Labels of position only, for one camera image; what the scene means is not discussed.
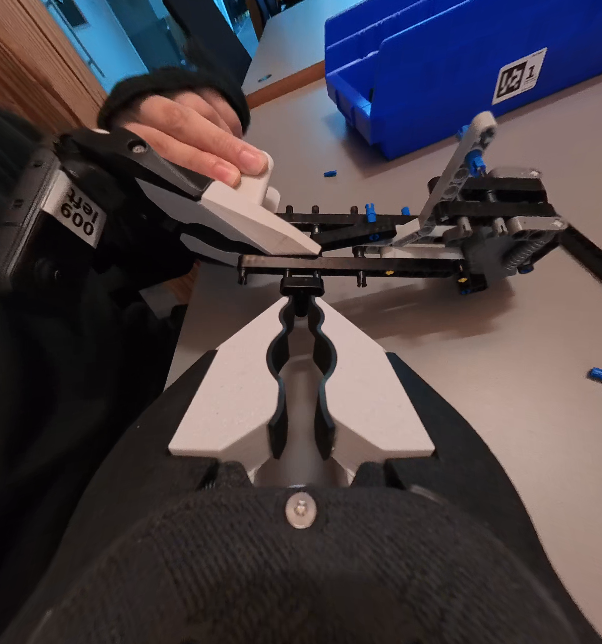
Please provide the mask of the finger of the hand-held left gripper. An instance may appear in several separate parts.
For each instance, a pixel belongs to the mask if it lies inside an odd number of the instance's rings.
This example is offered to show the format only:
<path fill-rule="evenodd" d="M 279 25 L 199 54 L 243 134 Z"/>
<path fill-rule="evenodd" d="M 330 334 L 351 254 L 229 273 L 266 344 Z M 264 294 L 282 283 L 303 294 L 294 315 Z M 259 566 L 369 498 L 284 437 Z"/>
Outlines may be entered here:
<path fill-rule="evenodd" d="M 209 241 L 182 233 L 179 239 L 189 251 L 192 251 L 204 263 L 215 263 L 236 268 L 239 257 L 253 255 L 253 247 L 249 244 L 228 239 L 224 236 Z"/>
<path fill-rule="evenodd" d="M 303 232 L 221 182 L 211 182 L 199 200 L 191 200 L 147 181 L 136 181 L 160 210 L 185 224 L 181 234 L 209 241 L 224 236 L 249 244 L 253 254 L 267 256 L 321 253 L 321 246 Z"/>

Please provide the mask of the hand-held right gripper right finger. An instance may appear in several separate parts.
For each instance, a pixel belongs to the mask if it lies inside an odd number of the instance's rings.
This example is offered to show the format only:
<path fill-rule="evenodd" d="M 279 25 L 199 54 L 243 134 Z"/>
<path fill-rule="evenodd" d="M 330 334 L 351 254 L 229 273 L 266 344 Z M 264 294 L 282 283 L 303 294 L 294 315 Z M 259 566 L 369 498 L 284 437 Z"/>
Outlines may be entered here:
<path fill-rule="evenodd" d="M 347 484 L 364 463 L 430 457 L 435 446 L 380 344 L 322 298 L 313 297 L 308 327 L 321 371 L 314 436 Z"/>

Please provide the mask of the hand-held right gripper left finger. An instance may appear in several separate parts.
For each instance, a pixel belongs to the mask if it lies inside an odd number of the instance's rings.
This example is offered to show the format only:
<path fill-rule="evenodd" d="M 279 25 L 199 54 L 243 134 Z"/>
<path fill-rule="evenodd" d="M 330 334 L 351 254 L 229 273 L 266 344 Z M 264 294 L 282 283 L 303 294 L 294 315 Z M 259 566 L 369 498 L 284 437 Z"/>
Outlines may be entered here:
<path fill-rule="evenodd" d="M 267 352 L 286 336 L 282 297 L 216 349 L 168 450 L 178 457 L 237 462 L 251 481 L 274 457 L 268 424 L 279 404 L 279 373 Z"/>

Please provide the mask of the grey black toy brick model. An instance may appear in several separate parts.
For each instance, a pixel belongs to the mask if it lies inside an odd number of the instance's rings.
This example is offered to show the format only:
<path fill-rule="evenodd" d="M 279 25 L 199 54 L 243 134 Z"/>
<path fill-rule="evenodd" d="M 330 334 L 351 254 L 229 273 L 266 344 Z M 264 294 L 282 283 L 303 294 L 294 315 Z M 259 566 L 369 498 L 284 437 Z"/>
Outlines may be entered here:
<path fill-rule="evenodd" d="M 257 256 L 238 260 L 238 282 L 251 275 L 280 276 L 280 292 L 301 300 L 323 294 L 323 279 L 453 279 L 461 295 L 487 289 L 516 274 L 531 273 L 555 249 L 567 222 L 548 201 L 536 169 L 488 172 L 484 154 L 497 133 L 484 111 L 457 133 L 458 145 L 441 173 L 428 183 L 428 199 L 416 216 L 383 215 L 373 203 L 359 213 L 294 213 L 281 218 L 319 243 L 317 257 Z"/>

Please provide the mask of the grey desk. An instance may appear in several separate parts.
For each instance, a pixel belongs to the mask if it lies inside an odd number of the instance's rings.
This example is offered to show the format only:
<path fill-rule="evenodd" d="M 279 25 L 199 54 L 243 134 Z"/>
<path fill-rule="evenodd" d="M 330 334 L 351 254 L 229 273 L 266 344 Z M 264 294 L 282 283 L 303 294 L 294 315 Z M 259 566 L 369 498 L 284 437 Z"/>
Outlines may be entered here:
<path fill-rule="evenodd" d="M 281 208 L 303 212 L 419 212 L 456 144 L 386 162 L 346 128 L 323 81 L 253 108 L 246 138 L 273 157 Z M 602 76 L 500 118 L 486 161 L 540 170 L 556 211 L 602 249 Z M 562 249 L 472 296 L 444 280 L 325 285 L 482 436 L 602 636 L 602 384 L 586 378 L 602 368 L 602 285 Z"/>

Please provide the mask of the person's left hand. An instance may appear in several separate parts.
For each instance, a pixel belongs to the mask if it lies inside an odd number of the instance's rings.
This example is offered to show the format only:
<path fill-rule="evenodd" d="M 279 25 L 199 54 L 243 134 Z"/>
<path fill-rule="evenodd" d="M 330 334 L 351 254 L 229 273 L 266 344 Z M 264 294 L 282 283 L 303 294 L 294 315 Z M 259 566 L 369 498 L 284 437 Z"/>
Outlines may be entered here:
<path fill-rule="evenodd" d="M 243 141 L 236 112 L 214 90 L 147 96 L 121 113 L 116 125 L 171 163 L 230 187 L 269 167 L 265 152 Z"/>

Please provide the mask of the grey wood-edged table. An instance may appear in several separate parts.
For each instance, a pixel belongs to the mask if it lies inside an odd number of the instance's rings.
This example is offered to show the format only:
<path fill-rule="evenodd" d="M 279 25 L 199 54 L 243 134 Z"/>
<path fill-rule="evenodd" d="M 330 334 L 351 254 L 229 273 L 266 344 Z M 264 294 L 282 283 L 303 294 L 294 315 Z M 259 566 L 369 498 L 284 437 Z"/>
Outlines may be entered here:
<path fill-rule="evenodd" d="M 270 18 L 242 84 L 257 108 L 321 80 L 326 20 L 358 1 L 303 1 Z"/>

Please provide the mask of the person's black clothed body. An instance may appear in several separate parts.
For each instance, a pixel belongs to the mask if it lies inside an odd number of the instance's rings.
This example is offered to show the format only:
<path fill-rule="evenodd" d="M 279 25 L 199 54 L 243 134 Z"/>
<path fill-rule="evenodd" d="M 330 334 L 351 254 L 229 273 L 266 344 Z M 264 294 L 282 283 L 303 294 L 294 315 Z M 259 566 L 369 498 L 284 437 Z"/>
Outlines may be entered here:
<path fill-rule="evenodd" d="M 0 108 L 0 636 L 54 557 L 89 480 L 159 392 L 176 329 L 139 290 L 193 257 L 152 211 L 116 195 L 93 249 L 53 217 L 15 257 L 3 227 L 45 136 Z"/>

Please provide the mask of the blue plastic bin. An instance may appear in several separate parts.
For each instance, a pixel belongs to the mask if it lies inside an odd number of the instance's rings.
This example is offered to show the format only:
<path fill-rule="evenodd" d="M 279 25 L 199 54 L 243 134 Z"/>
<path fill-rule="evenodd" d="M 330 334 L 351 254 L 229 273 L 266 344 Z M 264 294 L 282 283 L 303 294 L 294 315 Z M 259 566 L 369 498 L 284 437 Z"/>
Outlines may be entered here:
<path fill-rule="evenodd" d="M 362 1 L 324 44 L 330 99 L 393 160 L 602 74 L 602 1 Z"/>

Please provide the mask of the long black toy beam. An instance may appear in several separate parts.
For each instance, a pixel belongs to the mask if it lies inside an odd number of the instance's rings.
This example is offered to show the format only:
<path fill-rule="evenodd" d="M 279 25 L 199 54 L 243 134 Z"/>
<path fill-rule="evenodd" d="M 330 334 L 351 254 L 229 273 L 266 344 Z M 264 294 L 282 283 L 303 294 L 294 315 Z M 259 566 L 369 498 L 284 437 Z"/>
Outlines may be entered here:
<path fill-rule="evenodd" d="M 572 225 L 562 232 L 560 244 L 602 285 L 602 249 L 599 246 Z"/>

